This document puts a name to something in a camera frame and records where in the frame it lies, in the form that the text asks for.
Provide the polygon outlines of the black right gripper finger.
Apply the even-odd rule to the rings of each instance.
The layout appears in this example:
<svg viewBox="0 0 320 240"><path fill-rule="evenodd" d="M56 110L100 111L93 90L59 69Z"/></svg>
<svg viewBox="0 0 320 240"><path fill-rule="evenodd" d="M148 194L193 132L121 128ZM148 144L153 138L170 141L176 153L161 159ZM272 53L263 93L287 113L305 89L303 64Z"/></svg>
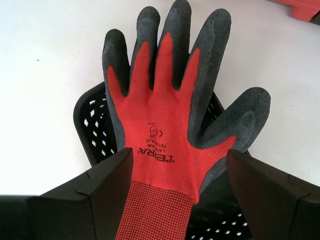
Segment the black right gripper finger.
<svg viewBox="0 0 320 240"><path fill-rule="evenodd" d="M320 188L237 150L226 167L255 240L318 240Z"/></svg>
<svg viewBox="0 0 320 240"><path fill-rule="evenodd" d="M0 238L115 239L132 169L133 151L124 148L42 195L1 195Z"/></svg>

